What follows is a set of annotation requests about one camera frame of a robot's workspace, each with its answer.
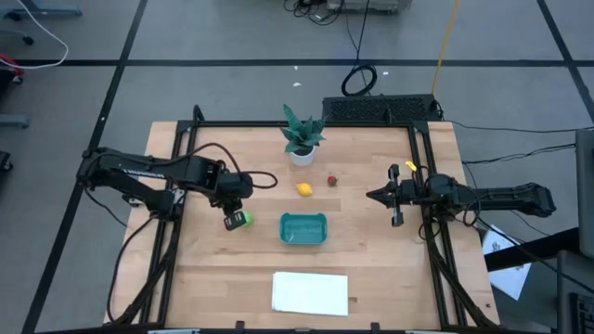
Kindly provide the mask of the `white printed paper sheet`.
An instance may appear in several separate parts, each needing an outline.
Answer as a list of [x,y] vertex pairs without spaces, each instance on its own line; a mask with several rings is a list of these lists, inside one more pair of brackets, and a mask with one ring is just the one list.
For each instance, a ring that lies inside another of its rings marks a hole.
[[[488,255],[496,251],[503,251],[519,244],[520,242],[518,240],[507,236],[502,230],[491,225],[482,241],[483,254]],[[493,287],[504,292],[513,300],[518,301],[530,268],[531,264],[525,263],[507,269],[492,271],[489,273],[489,280]]]

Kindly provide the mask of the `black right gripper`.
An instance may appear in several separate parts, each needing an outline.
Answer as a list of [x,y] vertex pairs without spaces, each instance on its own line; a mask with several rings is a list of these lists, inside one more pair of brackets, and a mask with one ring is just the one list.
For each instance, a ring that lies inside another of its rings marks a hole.
[[402,205],[421,205],[424,198],[423,190],[414,179],[399,181],[399,166],[393,164],[388,170],[390,182],[383,187],[366,193],[369,199],[393,210],[392,226],[399,227],[404,223]]

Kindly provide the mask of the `grey equipment box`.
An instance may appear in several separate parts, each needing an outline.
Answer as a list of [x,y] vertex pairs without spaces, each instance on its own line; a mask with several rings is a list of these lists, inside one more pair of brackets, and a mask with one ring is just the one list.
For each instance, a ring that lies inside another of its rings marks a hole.
[[328,10],[376,10],[388,13],[408,9],[413,0],[325,0]]

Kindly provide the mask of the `red black cart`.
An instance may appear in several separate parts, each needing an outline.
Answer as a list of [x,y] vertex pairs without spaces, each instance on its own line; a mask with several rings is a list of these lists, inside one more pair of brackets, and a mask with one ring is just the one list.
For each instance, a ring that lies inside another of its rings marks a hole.
[[13,74],[12,81],[15,84],[23,83],[24,70],[17,67],[17,63],[8,56],[0,53],[0,69],[10,71]]

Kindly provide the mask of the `teal plastic tupperware container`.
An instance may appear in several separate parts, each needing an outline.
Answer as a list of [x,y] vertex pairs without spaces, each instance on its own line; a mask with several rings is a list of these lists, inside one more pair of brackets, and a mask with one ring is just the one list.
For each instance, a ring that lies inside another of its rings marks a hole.
[[328,220],[325,214],[292,214],[280,217],[279,237],[289,245],[320,245],[328,237]]

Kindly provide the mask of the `black aluminium table frame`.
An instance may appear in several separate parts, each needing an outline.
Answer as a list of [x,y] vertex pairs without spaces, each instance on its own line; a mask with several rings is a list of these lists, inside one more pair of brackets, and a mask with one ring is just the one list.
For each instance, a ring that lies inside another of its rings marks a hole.
[[[224,229],[221,213],[206,198],[187,198],[174,267],[164,276],[138,320],[165,328],[322,330],[438,329],[470,324],[447,283],[435,276],[420,239],[421,212],[404,210],[393,227],[391,214],[366,193],[383,186],[390,165],[433,162],[441,173],[462,178],[457,140],[448,122],[407,128],[385,124],[328,125],[314,162],[299,168],[284,151],[277,122],[202,122],[187,131],[181,122],[152,124],[146,151],[169,157],[200,148],[204,155],[233,155],[260,185],[245,208],[253,225]],[[329,176],[338,179],[330,187]],[[272,177],[278,185],[264,184]],[[297,184],[313,194],[303,197]],[[328,237],[320,245],[289,245],[279,237],[283,213],[323,213]],[[348,316],[305,315],[272,309],[276,272],[348,276]]]

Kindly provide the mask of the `black desk beam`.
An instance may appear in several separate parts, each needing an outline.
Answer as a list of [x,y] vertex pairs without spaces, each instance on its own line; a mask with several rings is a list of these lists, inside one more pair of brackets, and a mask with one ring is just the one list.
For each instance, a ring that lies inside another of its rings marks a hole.
[[493,272],[525,263],[544,261],[555,257],[560,251],[580,252],[577,227],[491,252],[485,255],[484,260],[487,271]]

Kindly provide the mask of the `grey furniture foot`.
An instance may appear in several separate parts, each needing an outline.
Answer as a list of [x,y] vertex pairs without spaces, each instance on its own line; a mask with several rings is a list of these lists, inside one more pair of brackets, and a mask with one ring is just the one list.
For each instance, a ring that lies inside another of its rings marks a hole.
[[30,119],[23,114],[0,113],[0,126],[28,128],[30,126]]

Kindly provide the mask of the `grey monitor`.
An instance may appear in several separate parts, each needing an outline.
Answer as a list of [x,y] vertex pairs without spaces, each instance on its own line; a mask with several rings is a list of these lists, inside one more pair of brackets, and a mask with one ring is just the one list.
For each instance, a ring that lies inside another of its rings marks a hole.
[[579,248],[594,259],[594,131],[575,132]]

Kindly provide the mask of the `snake plant in white pot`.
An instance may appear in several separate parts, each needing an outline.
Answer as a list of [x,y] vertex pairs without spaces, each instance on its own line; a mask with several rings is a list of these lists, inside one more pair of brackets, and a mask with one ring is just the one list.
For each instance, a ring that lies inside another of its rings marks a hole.
[[294,165],[307,166],[314,161],[316,148],[325,139],[322,132],[327,118],[314,120],[309,117],[306,121],[301,121],[286,104],[283,105],[283,113],[288,123],[287,127],[280,129],[288,140],[285,152],[289,154]]

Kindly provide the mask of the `white folded cloth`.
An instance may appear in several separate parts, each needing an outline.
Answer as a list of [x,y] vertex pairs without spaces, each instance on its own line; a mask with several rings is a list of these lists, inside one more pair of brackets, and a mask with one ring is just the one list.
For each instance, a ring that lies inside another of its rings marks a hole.
[[276,272],[272,309],[308,315],[349,315],[348,276]]

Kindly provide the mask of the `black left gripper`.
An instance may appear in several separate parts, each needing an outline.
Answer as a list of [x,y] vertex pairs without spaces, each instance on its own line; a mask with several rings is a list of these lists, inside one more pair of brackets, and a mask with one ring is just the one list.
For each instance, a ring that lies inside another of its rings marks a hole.
[[241,211],[242,200],[253,194],[252,178],[246,173],[221,173],[217,179],[216,190],[211,195],[211,206],[222,209],[227,215],[224,219],[227,231],[246,224],[246,215]]

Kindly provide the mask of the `black keyboard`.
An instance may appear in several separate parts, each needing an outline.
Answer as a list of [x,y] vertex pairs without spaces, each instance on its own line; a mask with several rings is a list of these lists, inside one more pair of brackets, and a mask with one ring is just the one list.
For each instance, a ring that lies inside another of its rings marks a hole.
[[594,334],[594,297],[570,294],[571,334]]

